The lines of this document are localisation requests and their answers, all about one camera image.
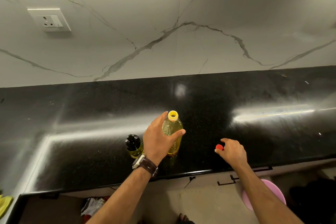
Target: hand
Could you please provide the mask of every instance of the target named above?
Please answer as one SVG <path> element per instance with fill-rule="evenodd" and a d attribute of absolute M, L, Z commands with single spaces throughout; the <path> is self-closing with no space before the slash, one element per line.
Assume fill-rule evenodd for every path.
<path fill-rule="evenodd" d="M 153 120 L 143 135 L 143 152 L 156 166 L 167 155 L 173 143 L 186 132 L 181 129 L 171 136 L 166 136 L 162 131 L 162 124 L 167 114 L 168 112 L 164 112 Z"/>
<path fill-rule="evenodd" d="M 228 138 L 221 139 L 225 143 L 224 150 L 215 149 L 234 170 L 247 164 L 247 156 L 244 146 L 238 141 Z"/>

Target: white wall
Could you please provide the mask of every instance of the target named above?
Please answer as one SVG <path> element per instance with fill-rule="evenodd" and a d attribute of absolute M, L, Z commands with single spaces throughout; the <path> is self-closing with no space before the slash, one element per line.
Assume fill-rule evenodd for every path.
<path fill-rule="evenodd" d="M 72 31 L 27 8 L 61 8 Z M 0 0 L 0 15 L 0 87 L 336 65 L 336 0 Z"/>

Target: pink stool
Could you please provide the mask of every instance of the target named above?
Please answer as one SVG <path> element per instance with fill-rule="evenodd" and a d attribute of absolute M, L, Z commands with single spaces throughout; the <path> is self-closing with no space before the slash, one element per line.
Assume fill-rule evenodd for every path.
<path fill-rule="evenodd" d="M 272 182 L 270 182 L 269 180 L 265 180 L 265 179 L 261 179 L 266 186 L 278 197 L 278 199 L 280 199 L 280 201 L 284 204 L 286 204 L 286 200 L 285 197 L 283 195 L 283 193 L 281 192 L 281 190 Z M 250 209 L 251 211 L 253 211 L 251 202 L 249 200 L 249 198 L 247 197 L 247 194 L 245 191 L 243 191 L 241 197 L 243 198 L 243 202 L 246 205 L 246 207 L 248 209 Z"/>

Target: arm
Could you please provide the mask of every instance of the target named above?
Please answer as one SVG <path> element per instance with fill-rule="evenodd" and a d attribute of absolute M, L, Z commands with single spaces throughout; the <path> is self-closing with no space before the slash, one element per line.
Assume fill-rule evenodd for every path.
<path fill-rule="evenodd" d="M 223 138 L 224 150 L 216 149 L 238 174 L 260 224 L 303 224 L 260 180 L 247 163 L 246 151 L 236 140 Z"/>
<path fill-rule="evenodd" d="M 156 166 L 174 141 L 186 132 L 181 129 L 171 136 L 164 135 L 162 124 L 167 113 L 157 117 L 143 135 L 143 151 Z M 151 174 L 142 167 L 134 170 L 87 224 L 128 223 L 150 178 Z"/>

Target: small oil bottle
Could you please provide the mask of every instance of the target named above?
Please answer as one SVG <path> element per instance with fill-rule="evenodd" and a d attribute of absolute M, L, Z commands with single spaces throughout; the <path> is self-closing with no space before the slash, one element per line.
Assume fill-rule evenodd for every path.
<path fill-rule="evenodd" d="M 183 128 L 182 122 L 179 119 L 179 114 L 176 111 L 170 111 L 168 117 L 162 124 L 162 131 L 166 136 L 170 136 L 176 131 Z M 179 137 L 169 149 L 167 156 L 173 157 L 177 154 L 180 148 L 182 137 Z"/>
<path fill-rule="evenodd" d="M 137 135 L 128 135 L 125 145 L 132 158 L 137 158 L 144 152 L 144 145 Z"/>

